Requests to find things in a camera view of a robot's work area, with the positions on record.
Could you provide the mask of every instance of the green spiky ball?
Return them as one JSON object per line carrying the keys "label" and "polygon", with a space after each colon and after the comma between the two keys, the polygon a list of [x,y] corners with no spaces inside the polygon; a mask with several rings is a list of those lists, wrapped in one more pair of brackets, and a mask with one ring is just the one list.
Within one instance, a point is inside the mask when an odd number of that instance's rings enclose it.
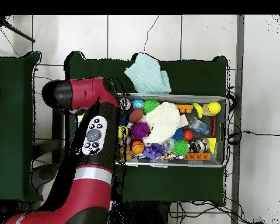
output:
{"label": "green spiky ball", "polygon": [[143,105],[143,111],[145,114],[148,114],[159,105],[160,103],[155,99],[145,100]]}
{"label": "green spiky ball", "polygon": [[172,150],[177,155],[186,155],[189,151],[188,143],[185,140],[176,141]]}

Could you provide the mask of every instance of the red ball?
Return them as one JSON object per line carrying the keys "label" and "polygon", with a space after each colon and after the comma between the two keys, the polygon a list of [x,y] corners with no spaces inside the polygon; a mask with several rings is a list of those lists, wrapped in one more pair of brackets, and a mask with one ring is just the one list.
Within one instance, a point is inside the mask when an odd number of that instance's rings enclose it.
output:
{"label": "red ball", "polygon": [[184,139],[186,141],[190,141],[193,139],[193,133],[189,129],[184,131]]}

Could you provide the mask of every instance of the blue ball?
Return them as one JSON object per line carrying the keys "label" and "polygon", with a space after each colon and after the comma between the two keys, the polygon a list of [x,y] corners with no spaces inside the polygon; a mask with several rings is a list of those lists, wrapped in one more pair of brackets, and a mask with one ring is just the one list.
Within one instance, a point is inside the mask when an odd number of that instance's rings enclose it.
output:
{"label": "blue ball", "polygon": [[138,108],[143,108],[144,106],[144,101],[136,99],[133,101],[133,109],[138,109]]}
{"label": "blue ball", "polygon": [[127,125],[128,124],[128,118],[126,116],[122,116],[120,119],[119,125]]}
{"label": "blue ball", "polygon": [[175,131],[175,133],[174,133],[174,135],[172,136],[172,138],[173,138],[174,140],[177,140],[177,141],[182,140],[182,139],[184,138],[184,131],[183,131],[183,129],[178,128],[178,129]]}

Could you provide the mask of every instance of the gray plastic bin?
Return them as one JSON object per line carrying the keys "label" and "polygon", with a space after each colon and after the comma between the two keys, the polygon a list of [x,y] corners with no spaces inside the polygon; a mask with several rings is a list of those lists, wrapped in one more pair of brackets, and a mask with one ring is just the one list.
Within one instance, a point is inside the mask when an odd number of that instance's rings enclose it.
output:
{"label": "gray plastic bin", "polygon": [[[215,152],[211,154],[211,160],[150,160],[149,158],[135,159],[126,162],[129,166],[155,166],[155,167],[168,167],[168,166],[187,166],[187,167],[222,167],[226,165],[227,162],[227,138],[228,138],[228,111],[229,111],[229,101],[225,97],[220,96],[193,96],[193,95],[173,95],[173,94],[137,94],[137,93],[126,93],[126,98],[131,102],[135,99],[147,100],[156,99],[160,103],[171,102],[174,104],[190,104],[191,102],[196,102],[200,105],[210,102],[218,102],[221,105],[221,111],[217,116],[217,130],[216,130],[216,148]],[[192,110],[192,113],[185,116],[198,116],[196,109]],[[201,137],[210,138],[211,137],[211,117],[202,116],[200,119],[202,122],[206,123],[209,128],[209,134],[202,135],[190,129],[188,126],[183,127],[183,130],[191,130],[193,132],[193,139],[198,139]]]}

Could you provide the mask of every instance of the orange basketball toy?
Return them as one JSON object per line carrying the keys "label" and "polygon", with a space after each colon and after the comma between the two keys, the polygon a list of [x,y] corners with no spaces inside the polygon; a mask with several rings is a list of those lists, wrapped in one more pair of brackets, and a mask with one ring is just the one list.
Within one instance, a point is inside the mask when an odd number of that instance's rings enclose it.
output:
{"label": "orange basketball toy", "polygon": [[141,154],[144,151],[144,143],[141,141],[133,142],[132,151],[134,154]]}

